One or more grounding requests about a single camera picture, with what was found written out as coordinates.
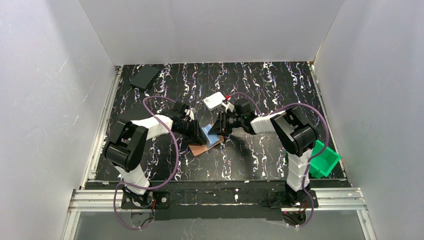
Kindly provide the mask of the green plastic bin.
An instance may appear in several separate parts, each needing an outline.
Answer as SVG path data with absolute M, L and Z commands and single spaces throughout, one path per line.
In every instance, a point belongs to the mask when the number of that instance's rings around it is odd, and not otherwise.
M 312 177 L 327 177 L 341 159 L 338 153 L 325 147 L 319 140 L 300 147 L 298 151 L 295 151 L 292 143 L 284 144 L 283 148 L 288 154 L 288 180 L 302 181 L 304 177 L 308 179 L 305 173 L 307 166 Z

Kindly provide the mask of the flat black card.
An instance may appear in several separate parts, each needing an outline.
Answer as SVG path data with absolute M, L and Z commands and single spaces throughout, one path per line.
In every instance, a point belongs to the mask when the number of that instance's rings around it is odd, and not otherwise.
M 143 118 L 143 119 L 135 119 L 135 118 L 127 117 L 127 116 L 122 116 L 119 118 L 118 121 L 120 123 L 123 123 L 124 125 L 126 125 L 127 123 L 130 123 L 138 127 L 141 126 L 147 129 L 150 129 L 158 124 L 158 121 L 152 116 L 148 118 Z

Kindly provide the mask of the white rectangular box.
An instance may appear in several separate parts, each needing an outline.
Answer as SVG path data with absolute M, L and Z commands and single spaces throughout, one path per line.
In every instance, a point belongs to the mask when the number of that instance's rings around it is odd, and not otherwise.
M 209 111 L 220 107 L 226 97 L 221 92 L 216 92 L 203 99 L 203 103 Z

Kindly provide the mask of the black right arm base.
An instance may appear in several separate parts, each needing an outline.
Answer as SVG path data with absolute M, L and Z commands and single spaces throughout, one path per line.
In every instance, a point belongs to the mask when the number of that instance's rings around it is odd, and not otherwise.
M 262 206 L 272 209 L 294 208 L 303 211 L 312 207 L 318 208 L 319 202 L 313 190 L 310 190 L 309 194 L 301 190 L 297 196 L 292 196 L 285 190 L 271 190 L 266 192 Z

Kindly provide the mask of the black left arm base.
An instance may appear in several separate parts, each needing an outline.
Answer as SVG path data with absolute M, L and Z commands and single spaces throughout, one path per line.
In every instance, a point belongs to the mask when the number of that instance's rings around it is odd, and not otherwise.
M 162 210 L 170 207 L 171 196 L 167 191 L 146 191 L 143 195 L 131 192 L 126 186 L 121 187 L 123 197 L 122 209 Z

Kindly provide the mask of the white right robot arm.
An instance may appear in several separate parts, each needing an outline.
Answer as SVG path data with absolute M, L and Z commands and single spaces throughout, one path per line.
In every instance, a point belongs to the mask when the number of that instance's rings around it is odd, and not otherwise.
M 307 168 L 318 131 L 298 107 L 258 116 L 248 100 L 241 98 L 234 102 L 234 110 L 217 115 L 208 133 L 228 136 L 235 128 L 242 128 L 251 135 L 276 133 L 288 154 L 286 188 L 293 193 L 307 188 L 310 183 Z

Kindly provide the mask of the aluminium frame rail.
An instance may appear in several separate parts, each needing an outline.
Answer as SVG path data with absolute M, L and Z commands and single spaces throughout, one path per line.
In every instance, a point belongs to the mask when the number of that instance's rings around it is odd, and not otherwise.
M 283 189 L 265 186 L 230 187 L 213 185 L 209 188 L 175 187 L 150 194 L 152 200 L 141 205 L 121 190 L 89 189 L 73 192 L 68 207 L 68 217 L 62 239 L 72 240 L 77 231 L 82 212 L 159 212 L 158 221 L 172 219 L 260 219 L 271 218 L 272 209 L 288 212 L 313 210 L 355 211 L 367 240 L 375 240 L 368 208 L 360 188 L 312 188 L 307 206 L 295 208 L 283 203 Z

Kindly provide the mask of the tan leather card holder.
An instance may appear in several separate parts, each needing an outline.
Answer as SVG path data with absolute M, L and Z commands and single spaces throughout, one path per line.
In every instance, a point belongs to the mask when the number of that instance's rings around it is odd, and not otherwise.
M 193 154 L 194 157 L 197 157 L 203 153 L 206 153 L 208 150 L 214 148 L 215 146 L 219 145 L 224 141 L 224 138 L 217 134 L 208 134 L 209 130 L 212 129 L 212 125 L 208 124 L 204 127 L 201 127 L 201 133 L 204 139 L 206 140 L 206 143 L 203 145 L 194 145 L 189 144 L 188 147 Z

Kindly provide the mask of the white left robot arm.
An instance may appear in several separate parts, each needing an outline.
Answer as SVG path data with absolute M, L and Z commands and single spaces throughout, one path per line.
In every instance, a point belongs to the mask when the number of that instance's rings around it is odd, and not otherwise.
M 164 114 L 155 114 L 142 120 L 120 120 L 103 148 L 103 156 L 121 174 L 130 193 L 142 196 L 153 189 L 141 167 L 145 144 L 148 140 L 169 134 L 174 146 L 179 134 L 189 145 L 202 146 L 207 138 L 202 133 L 193 110 L 183 102 L 174 102 Z

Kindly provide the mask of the black rectangular box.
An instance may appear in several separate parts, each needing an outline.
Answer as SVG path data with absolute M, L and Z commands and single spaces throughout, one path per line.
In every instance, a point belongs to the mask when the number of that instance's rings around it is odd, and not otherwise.
M 160 69 L 153 67 L 151 65 L 145 65 L 130 81 L 130 85 L 133 88 L 137 88 L 141 91 L 145 91 L 157 79 L 159 73 L 160 73 Z

